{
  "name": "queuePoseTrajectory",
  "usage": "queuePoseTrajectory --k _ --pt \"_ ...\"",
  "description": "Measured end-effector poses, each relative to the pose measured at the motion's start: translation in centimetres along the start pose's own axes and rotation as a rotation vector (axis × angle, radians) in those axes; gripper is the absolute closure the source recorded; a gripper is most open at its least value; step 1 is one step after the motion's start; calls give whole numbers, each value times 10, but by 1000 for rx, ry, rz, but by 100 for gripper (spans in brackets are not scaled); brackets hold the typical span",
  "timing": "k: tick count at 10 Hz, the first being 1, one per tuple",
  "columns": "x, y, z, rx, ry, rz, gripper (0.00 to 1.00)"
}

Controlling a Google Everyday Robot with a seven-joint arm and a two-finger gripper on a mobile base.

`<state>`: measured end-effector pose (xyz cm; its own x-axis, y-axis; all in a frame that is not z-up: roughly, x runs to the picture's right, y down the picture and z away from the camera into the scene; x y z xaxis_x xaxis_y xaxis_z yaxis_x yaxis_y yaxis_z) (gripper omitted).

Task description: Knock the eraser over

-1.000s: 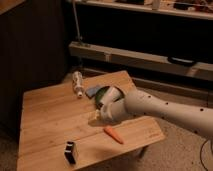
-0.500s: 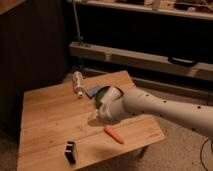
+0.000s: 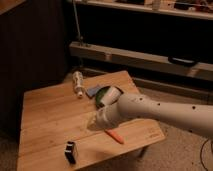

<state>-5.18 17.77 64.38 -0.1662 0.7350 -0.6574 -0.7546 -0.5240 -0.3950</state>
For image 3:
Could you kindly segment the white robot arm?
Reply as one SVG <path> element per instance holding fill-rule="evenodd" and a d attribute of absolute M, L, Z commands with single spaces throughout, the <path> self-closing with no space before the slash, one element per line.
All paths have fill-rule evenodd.
<path fill-rule="evenodd" d="M 87 128 L 113 129 L 137 118 L 158 120 L 213 140 L 213 105 L 162 102 L 142 94 L 122 94 L 116 103 L 95 112 Z"/>

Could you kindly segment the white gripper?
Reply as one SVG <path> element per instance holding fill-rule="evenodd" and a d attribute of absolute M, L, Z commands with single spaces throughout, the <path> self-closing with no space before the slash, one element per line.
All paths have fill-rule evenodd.
<path fill-rule="evenodd" d="M 120 114 L 117 105 L 113 104 L 100 108 L 96 115 L 92 114 L 88 119 L 87 128 L 89 130 L 96 130 L 97 125 L 101 129 L 112 129 L 119 125 Z"/>

